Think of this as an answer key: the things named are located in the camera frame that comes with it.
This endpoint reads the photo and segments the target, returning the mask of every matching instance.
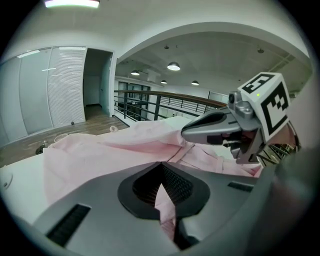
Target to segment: metal railing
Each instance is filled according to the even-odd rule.
[[[134,121],[158,120],[158,118],[168,118],[159,113],[160,108],[175,111],[181,114],[198,117],[208,111],[225,107],[226,104],[211,99],[152,90],[115,90],[114,110],[123,114],[124,118]],[[156,96],[154,101],[150,101],[149,96]]]
[[[150,121],[159,118],[166,119],[171,116],[160,113],[161,109],[193,117],[203,115],[208,111],[223,108],[225,103],[212,99],[196,97],[192,95],[152,91],[152,90],[115,90],[114,110],[133,121]],[[278,164],[294,149],[287,144],[270,144],[259,154],[262,165]]]

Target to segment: pink cloth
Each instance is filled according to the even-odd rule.
[[[103,135],[71,134],[45,148],[44,186],[53,204],[83,183],[132,166],[173,162],[196,169],[254,177],[260,166],[246,167],[217,156],[214,150],[185,141],[180,129],[163,121],[141,121]],[[162,228],[173,239],[175,206],[160,186],[155,207]]]

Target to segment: wooden handrail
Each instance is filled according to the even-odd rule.
[[[166,91],[155,91],[155,90],[115,90],[115,93],[135,93],[135,94],[146,94],[146,95],[157,95],[163,96],[168,98],[174,98],[178,100],[184,100],[188,102],[199,103],[203,105],[207,105],[210,107],[225,107],[227,104],[215,101],[208,98],[201,98],[187,94],[180,94],[180,93],[173,93],[173,92],[166,92]]]

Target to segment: arch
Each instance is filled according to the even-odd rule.
[[[235,33],[235,34],[241,34],[253,38],[257,38],[263,41],[266,41],[270,44],[273,44],[285,51],[287,51],[289,54],[297,58],[299,61],[304,63],[306,66],[310,66],[310,59],[308,56],[308,53],[306,52],[306,49],[303,47],[296,47],[291,42],[271,33],[266,30],[240,24],[240,23],[233,23],[233,22],[201,22],[201,23],[193,23],[193,24],[187,24],[178,26],[172,29],[168,29],[166,31],[160,32],[154,36],[151,36],[150,38],[147,38],[140,43],[132,44],[135,45],[130,48],[130,46],[126,46],[122,49],[122,51],[118,52],[118,60],[117,63],[123,61],[127,57],[131,56],[132,54],[150,46],[155,43],[158,43],[160,41],[163,41],[168,38],[181,36],[185,34],[190,33],[198,33],[198,32],[226,32],[226,33]]]

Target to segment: doorway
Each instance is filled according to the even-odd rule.
[[[85,119],[109,116],[109,78],[112,52],[88,48],[83,69]]]

